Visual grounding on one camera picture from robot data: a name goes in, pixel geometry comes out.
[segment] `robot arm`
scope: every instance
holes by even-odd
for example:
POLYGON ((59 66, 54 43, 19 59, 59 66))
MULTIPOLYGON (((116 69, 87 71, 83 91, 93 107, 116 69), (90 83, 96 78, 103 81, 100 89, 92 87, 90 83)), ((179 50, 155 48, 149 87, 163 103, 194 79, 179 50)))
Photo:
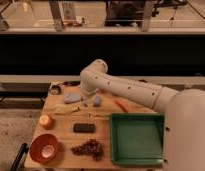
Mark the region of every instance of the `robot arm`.
POLYGON ((164 171, 205 171, 205 91, 176 90, 109 76, 104 61, 95 60, 81 72, 81 88, 98 88, 165 114, 164 171))
POLYGON ((177 90, 160 85, 110 76, 106 74, 107 71, 107 64, 100 59, 82 70, 81 89, 85 96, 93 95, 100 88, 138 102, 159 113, 165 113, 167 104, 178 93, 177 90))

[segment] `bowl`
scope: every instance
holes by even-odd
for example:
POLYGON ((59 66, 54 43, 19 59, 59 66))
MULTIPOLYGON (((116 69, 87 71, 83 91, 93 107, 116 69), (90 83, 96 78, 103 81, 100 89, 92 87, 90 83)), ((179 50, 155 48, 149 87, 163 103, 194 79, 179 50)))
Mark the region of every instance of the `bowl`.
POLYGON ((42 134, 32 142, 29 154, 35 162, 45 164, 52 160, 58 152, 59 143, 52 134, 42 134))

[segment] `green tray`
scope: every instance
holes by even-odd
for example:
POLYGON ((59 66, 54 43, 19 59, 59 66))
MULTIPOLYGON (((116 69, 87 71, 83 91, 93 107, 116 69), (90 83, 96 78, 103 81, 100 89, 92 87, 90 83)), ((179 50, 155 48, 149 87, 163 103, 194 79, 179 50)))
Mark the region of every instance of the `green tray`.
POLYGON ((163 162, 164 116, 112 114, 111 161, 117 165, 159 166, 163 162))

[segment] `wooden table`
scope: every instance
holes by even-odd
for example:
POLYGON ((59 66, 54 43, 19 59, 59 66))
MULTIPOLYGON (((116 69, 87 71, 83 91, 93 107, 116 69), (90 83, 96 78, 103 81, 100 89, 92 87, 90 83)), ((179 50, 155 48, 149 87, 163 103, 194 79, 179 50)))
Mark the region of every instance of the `wooden table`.
MULTIPOLYGON (((112 164, 110 161, 110 133, 108 115, 111 113, 123 113, 123 110, 114 103, 114 99, 120 98, 107 92, 99 92, 102 99, 101 107, 85 107, 82 102, 66 104, 66 106, 79 106, 80 111, 70 115, 54 114, 56 105, 63 104, 63 98, 69 92, 80 93, 78 86, 64 87, 61 95, 48 94, 42 113, 51 115, 54 119, 54 125, 51 129, 46 130, 37 124, 33 139, 41 134, 50 133, 57 137, 59 141, 59 152, 56 157, 49 163, 41 165, 34 162, 28 154, 25 161, 25 168, 89 168, 89 169, 119 169, 121 166, 112 164), (93 134, 74 133, 74 123, 94 123, 96 131, 93 134), (101 161, 94 161, 90 156, 75 156, 70 148, 80 145, 89 139, 99 140, 104 147, 104 156, 101 161)), ((130 113, 153 113, 154 111, 144 108, 141 105, 123 99, 130 113)))

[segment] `grapes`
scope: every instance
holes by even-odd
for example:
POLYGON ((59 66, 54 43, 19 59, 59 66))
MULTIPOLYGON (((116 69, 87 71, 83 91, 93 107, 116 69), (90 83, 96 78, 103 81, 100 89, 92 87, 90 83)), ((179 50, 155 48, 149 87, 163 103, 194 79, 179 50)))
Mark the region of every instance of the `grapes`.
POLYGON ((102 159, 103 148, 102 144, 96 139, 90 139, 82 145, 71 148, 74 155, 89 155, 92 156, 93 160, 99 161, 102 159))

